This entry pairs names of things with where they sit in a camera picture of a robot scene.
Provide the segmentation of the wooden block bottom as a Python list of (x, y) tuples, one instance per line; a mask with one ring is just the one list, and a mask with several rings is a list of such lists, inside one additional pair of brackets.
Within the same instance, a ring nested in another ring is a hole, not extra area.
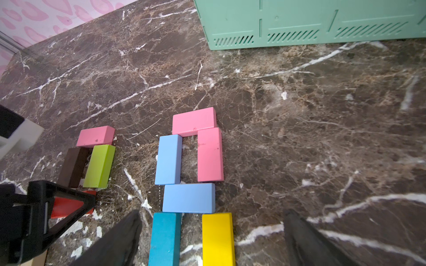
[(44, 251), (42, 254), (32, 258), (31, 260), (20, 264), (20, 266), (45, 266), (46, 257), (47, 251)]

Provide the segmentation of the dark brown block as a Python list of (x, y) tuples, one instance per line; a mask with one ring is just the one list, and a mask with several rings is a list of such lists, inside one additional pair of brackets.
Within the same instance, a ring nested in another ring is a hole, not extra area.
[(89, 149), (85, 147), (68, 149), (56, 183), (69, 188), (77, 188), (80, 184), (88, 155)]

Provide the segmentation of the pink block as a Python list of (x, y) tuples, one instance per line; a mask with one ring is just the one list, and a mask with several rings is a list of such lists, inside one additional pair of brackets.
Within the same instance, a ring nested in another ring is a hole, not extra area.
[(224, 181), (221, 130), (215, 127), (199, 131), (197, 145), (197, 181)]
[(197, 135), (200, 130), (217, 127), (216, 111), (213, 107), (199, 109), (173, 116), (172, 134), (181, 137)]
[(115, 128), (111, 126), (94, 127), (80, 132), (77, 147), (93, 148), (96, 145), (111, 145)]

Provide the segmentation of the yellow block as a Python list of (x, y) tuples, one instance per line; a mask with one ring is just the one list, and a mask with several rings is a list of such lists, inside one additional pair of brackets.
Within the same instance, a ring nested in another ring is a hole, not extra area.
[(231, 213), (202, 216), (203, 265), (236, 266)]

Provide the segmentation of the teal block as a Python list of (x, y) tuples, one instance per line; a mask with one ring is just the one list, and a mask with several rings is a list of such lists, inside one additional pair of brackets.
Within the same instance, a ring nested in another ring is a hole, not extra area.
[(181, 214), (154, 214), (149, 266), (178, 266), (180, 260)]

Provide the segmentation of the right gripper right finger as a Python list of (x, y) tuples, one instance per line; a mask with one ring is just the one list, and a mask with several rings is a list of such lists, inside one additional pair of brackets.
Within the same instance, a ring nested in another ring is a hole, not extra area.
[(284, 227), (291, 266), (356, 266), (358, 264), (292, 209), (285, 211)]

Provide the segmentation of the blue block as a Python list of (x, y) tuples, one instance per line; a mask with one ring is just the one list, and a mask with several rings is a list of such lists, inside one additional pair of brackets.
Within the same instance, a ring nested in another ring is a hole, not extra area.
[(215, 184), (165, 185), (163, 212), (215, 213)]
[(161, 136), (156, 165), (155, 184), (180, 184), (183, 138), (179, 135)]

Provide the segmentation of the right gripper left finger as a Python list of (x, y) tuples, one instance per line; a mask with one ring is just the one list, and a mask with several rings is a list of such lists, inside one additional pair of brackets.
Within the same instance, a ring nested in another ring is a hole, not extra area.
[(71, 263), (73, 266), (132, 266), (138, 250), (142, 221), (133, 210)]

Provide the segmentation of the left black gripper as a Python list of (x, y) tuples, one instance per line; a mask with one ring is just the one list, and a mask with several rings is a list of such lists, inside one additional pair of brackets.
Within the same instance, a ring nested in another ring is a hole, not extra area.
[(46, 251), (95, 206), (95, 192), (31, 181), (28, 194), (1, 185), (1, 264), (21, 264)]

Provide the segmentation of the red block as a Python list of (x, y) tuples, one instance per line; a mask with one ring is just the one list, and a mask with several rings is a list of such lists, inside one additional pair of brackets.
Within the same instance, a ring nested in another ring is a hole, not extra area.
[(64, 218), (83, 206), (83, 202), (75, 199), (55, 197), (50, 218)]

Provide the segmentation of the green block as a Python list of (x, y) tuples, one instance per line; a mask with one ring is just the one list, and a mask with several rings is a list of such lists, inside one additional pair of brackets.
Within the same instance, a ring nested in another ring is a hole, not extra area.
[(83, 182), (83, 188), (107, 188), (116, 147), (96, 145)]

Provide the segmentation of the pink block top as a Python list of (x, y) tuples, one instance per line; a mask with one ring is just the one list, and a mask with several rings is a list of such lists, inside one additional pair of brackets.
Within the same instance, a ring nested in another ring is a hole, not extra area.
[(173, 116), (172, 134), (181, 137), (197, 135), (200, 130), (217, 127), (216, 111), (213, 107), (199, 109)]

